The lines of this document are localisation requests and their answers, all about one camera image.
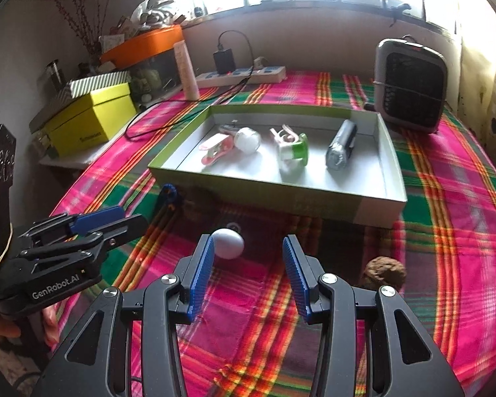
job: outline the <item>plastic clip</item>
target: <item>plastic clip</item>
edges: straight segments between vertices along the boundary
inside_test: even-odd
[[[283,124],[283,129],[277,132],[270,128],[278,146],[278,157],[281,161],[300,160],[301,164],[307,165],[309,161],[309,144],[305,133],[296,134],[292,128]]]
[[[223,133],[215,134],[198,147],[199,151],[207,151],[206,155],[202,157],[202,164],[213,164],[221,156],[230,152],[233,146],[233,136]]]

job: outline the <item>brown object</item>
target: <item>brown object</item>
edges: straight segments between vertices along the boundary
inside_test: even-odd
[[[359,286],[376,291],[383,285],[390,285],[400,291],[405,281],[404,264],[394,258],[376,257],[367,263]]]
[[[183,188],[181,189],[181,195],[184,199],[182,203],[182,212],[190,221],[212,221],[218,213],[217,196],[205,188]]]

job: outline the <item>black power cord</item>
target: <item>black power cord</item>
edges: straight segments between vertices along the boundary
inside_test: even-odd
[[[253,54],[252,45],[251,45],[250,40],[248,39],[247,35],[244,34],[243,32],[241,32],[239,30],[236,30],[236,29],[227,29],[226,31],[223,31],[218,36],[218,41],[217,41],[218,42],[218,44],[217,44],[217,49],[218,50],[222,50],[223,49],[223,46],[222,46],[222,43],[221,43],[221,37],[225,33],[238,33],[238,34],[241,34],[246,39],[246,43],[248,44],[248,49],[250,50],[250,57],[252,58],[252,66],[250,68],[250,73],[248,73],[248,76],[246,78],[242,79],[239,83],[235,84],[234,86],[229,87],[226,91],[221,92],[220,94],[214,95],[212,97],[204,98],[202,100],[176,100],[176,99],[168,99],[168,100],[163,100],[163,101],[158,102],[158,103],[154,103],[153,105],[151,105],[151,107],[152,106],[159,105],[159,104],[162,104],[162,103],[170,103],[170,102],[174,102],[174,103],[205,103],[205,102],[210,102],[212,100],[216,100],[216,99],[221,98],[221,97],[222,97],[222,99],[218,103],[219,104],[222,104],[222,103],[225,103],[226,101],[232,99],[239,92],[241,92],[242,89],[246,86],[246,84],[248,83],[248,81],[250,80],[250,78],[252,77],[252,74],[253,74],[253,61],[255,60],[255,57],[254,57],[254,54]],[[142,137],[142,136],[145,136],[147,134],[156,133],[156,132],[158,132],[158,131],[160,131],[162,129],[172,128],[174,126],[183,124],[184,122],[190,121],[194,116],[196,116],[200,112],[201,112],[201,110],[196,111],[196,112],[192,112],[192,113],[190,113],[188,115],[182,116],[176,122],[173,122],[171,124],[166,124],[166,125],[163,125],[163,126],[157,127],[157,128],[152,128],[152,129],[150,129],[148,131],[145,131],[143,133],[130,134],[128,132],[129,128],[132,127],[134,121],[141,115],[141,113],[137,113],[130,120],[130,122],[127,124],[127,127],[125,128],[125,132],[123,133],[123,135],[125,136],[125,138],[127,140],[132,141],[133,139],[137,139],[137,138]]]
[[[18,390],[19,387],[29,378],[34,377],[34,376],[40,376],[40,372],[28,372],[24,373],[22,376],[20,376],[14,383],[13,383],[13,388],[15,390]]]

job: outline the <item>green and white clip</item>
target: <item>green and white clip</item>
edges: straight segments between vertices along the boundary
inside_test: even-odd
[[[282,130],[277,132],[270,128],[278,145],[278,157],[281,161],[300,160],[301,164],[307,165],[309,161],[309,144],[307,135],[301,133],[297,135],[292,128],[283,124]]]

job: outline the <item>finger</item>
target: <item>finger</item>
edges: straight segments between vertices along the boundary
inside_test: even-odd
[[[46,326],[44,328],[44,340],[48,346],[59,343],[59,329],[57,326]]]
[[[55,307],[49,306],[42,310],[42,317],[44,318],[44,322],[48,326],[56,326],[57,325],[57,315],[55,313]]]
[[[10,339],[18,338],[20,337],[20,328],[14,322],[0,316],[0,336]]]

